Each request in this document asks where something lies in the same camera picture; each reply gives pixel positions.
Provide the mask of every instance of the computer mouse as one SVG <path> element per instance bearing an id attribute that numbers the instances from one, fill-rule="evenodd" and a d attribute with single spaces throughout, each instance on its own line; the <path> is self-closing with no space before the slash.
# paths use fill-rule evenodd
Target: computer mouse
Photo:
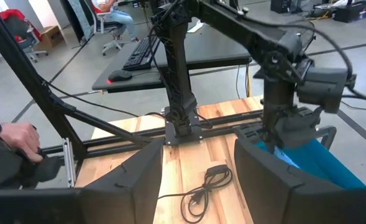
<path id="1" fill-rule="evenodd" d="M 125 71 L 125 70 L 116 70 L 113 71 L 109 76 L 108 80 L 110 82 L 119 82 L 119 81 L 126 81 L 132 78 L 132 73 Z"/>

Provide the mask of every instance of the black desk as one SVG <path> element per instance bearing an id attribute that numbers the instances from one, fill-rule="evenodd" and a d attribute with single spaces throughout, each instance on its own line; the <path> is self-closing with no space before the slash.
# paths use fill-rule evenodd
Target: black desk
<path id="1" fill-rule="evenodd" d="M 196 20 L 193 20 L 189 27 L 192 27 L 194 22 L 196 23 Z M 108 83 L 108 75 L 123 68 L 137 44 L 131 43 L 123 46 L 115 59 L 93 84 L 93 90 L 106 90 L 109 93 L 114 93 L 164 87 L 156 68 L 134 71 L 133 78 L 128 81 Z M 189 70 L 245 65 L 251 60 L 249 53 L 243 46 L 207 25 L 204 25 L 194 34 L 186 35 L 185 53 Z M 165 48 L 162 43 L 155 53 L 155 58 L 161 69 L 167 67 Z"/>

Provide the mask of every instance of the wooden table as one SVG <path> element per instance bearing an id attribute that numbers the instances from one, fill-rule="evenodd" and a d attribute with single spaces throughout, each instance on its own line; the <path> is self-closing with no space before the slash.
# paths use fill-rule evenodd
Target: wooden table
<path id="1" fill-rule="evenodd" d="M 255 96 L 241 100 L 232 100 L 213 105 L 200 106 L 198 113 L 205 118 L 216 118 L 236 113 L 259 110 L 260 99 Z M 128 131 L 142 131 L 164 126 L 164 120 L 157 116 L 142 116 L 111 122 Z M 93 139 L 111 134 L 95 129 Z M 159 196 L 187 192 L 203 183 L 207 168 L 227 164 L 232 169 L 233 181 L 228 186 L 214 190 L 210 194 L 209 207 L 200 223 L 253 223 L 245 198 L 237 180 L 234 162 L 234 143 L 236 136 L 228 134 L 192 142 L 182 146 L 164 146 L 163 173 Z M 85 159 L 76 181 L 77 187 L 84 187 L 92 181 L 113 170 L 136 151 L 113 154 L 110 156 Z M 180 214 L 181 197 L 167 197 L 158 201 L 153 223 L 185 223 Z"/>

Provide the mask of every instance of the gray floor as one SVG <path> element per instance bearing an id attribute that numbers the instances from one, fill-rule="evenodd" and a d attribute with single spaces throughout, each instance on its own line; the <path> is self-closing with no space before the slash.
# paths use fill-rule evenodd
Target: gray floor
<path id="1" fill-rule="evenodd" d="M 271 12 L 270 3 L 262 2 L 251 4 L 257 1 L 245 0 L 239 1 L 240 4 L 250 9 L 249 15 L 264 21 L 288 22 L 297 20 L 298 16 L 290 14 L 280 15 Z M 148 28 L 142 9 L 131 9 L 129 11 L 135 22 L 138 36 L 143 38 L 147 35 Z M 321 20 L 315 22 L 316 27 L 336 40 L 341 47 L 351 47 L 355 45 L 366 44 L 366 19 L 352 24 L 344 24 L 333 20 Z M 91 91 L 91 85 L 97 79 L 101 71 L 106 67 L 112 58 L 117 54 L 116 49 L 110 50 L 105 57 L 101 55 L 101 46 L 110 41 L 111 38 L 106 35 L 94 36 L 88 45 L 80 50 L 73 60 L 65 67 L 68 61 L 78 52 L 79 48 L 71 49 L 78 45 L 76 38 L 71 30 L 63 30 L 66 42 L 58 45 L 50 52 L 48 57 L 41 57 L 39 62 L 34 64 L 38 74 L 47 80 L 51 80 L 56 74 L 59 76 L 53 82 L 62 90 L 69 93 L 82 93 Z M 308 53 L 322 52 L 331 50 L 332 46 L 323 38 L 318 37 L 308 49 Z M 357 89 L 366 93 L 366 47 L 359 47 L 346 50 L 354 66 L 354 72 L 358 74 Z M 344 67 L 342 60 L 336 53 L 318 54 L 312 57 L 316 60 L 317 66 L 323 67 Z M 258 70 L 258 66 L 250 67 L 250 74 L 253 75 Z M 193 73 L 203 72 L 204 70 L 193 71 Z M 191 78 L 193 91 L 200 105 L 217 103 L 237 98 L 236 94 L 236 74 L 237 68 L 231 67 L 230 70 L 223 72 L 211 72 L 205 75 L 198 75 Z M 245 95 L 244 88 L 244 68 L 239 70 L 239 93 Z M 252 80 L 252 94 L 262 94 L 262 82 Z M 93 93 L 82 96 L 83 99 L 104 106 L 118 108 L 120 110 L 130 111 L 135 114 L 145 114 L 149 111 L 159 111 L 167 105 L 167 97 L 164 89 L 144 90 L 128 93 L 102 94 Z M 11 122 L 32 100 L 32 97 L 24 89 L 20 81 L 14 75 L 5 61 L 0 62 L 0 122 Z M 91 105 L 86 105 L 74 99 L 66 99 L 67 103 L 75 105 L 80 110 L 93 114 L 106 121 L 128 118 L 128 115 L 104 110 Z M 352 106 L 366 107 L 366 102 L 360 100 L 345 100 Z M 341 110 L 348 114 L 355 122 L 360 124 L 366 130 L 366 111 L 350 110 L 342 105 Z M 36 104 L 28 107 L 19 121 L 29 121 L 37 128 L 41 136 L 42 147 L 52 146 L 61 143 L 61 139 L 50 123 L 45 119 L 43 113 Z M 93 127 L 76 121 L 70 120 L 81 139 L 90 139 Z M 331 152 L 343 162 L 357 177 L 366 184 L 366 140 L 359 136 L 343 120 L 333 114 L 322 115 L 322 125 L 334 125 L 338 128 L 338 134 Z M 42 185 L 41 187 L 65 187 L 64 175 L 53 182 Z"/>

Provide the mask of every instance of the person's hand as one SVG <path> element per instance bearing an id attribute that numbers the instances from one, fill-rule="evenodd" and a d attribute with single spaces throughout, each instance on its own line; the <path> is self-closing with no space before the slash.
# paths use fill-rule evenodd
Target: person's hand
<path id="1" fill-rule="evenodd" d="M 30 123 L 2 124 L 0 138 L 12 149 L 20 149 L 32 162 L 40 162 L 43 158 L 37 154 L 39 135 Z"/>

